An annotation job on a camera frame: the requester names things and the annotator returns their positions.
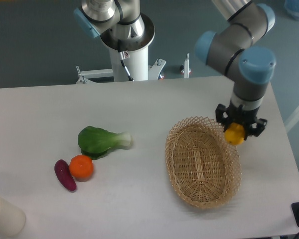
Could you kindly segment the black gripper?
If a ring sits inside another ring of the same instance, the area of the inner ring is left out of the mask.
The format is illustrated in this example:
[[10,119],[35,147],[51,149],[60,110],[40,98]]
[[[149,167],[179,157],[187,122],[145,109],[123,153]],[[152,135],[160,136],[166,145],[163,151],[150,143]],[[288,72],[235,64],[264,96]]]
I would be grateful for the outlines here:
[[265,130],[268,122],[266,119],[257,118],[260,105],[260,99],[247,101],[241,98],[231,98],[228,108],[223,104],[217,106],[216,121],[223,126],[223,132],[226,132],[232,123],[236,123],[244,128],[244,140],[250,136],[258,137]]

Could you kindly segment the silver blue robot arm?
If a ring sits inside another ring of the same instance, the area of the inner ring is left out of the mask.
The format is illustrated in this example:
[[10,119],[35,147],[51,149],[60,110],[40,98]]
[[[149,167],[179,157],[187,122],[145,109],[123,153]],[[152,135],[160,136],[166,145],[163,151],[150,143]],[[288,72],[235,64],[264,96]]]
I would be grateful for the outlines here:
[[[195,55],[207,66],[234,82],[229,106],[218,105],[216,120],[225,138],[240,144],[259,136],[267,121],[257,117],[276,66],[274,53],[256,42],[275,24],[273,10],[251,0],[216,0],[214,5],[229,22],[221,33],[207,31],[195,44]],[[83,0],[74,18],[91,38],[107,46],[116,82],[159,78],[165,62],[148,62],[148,47],[155,36],[152,20],[140,11],[138,0]]]

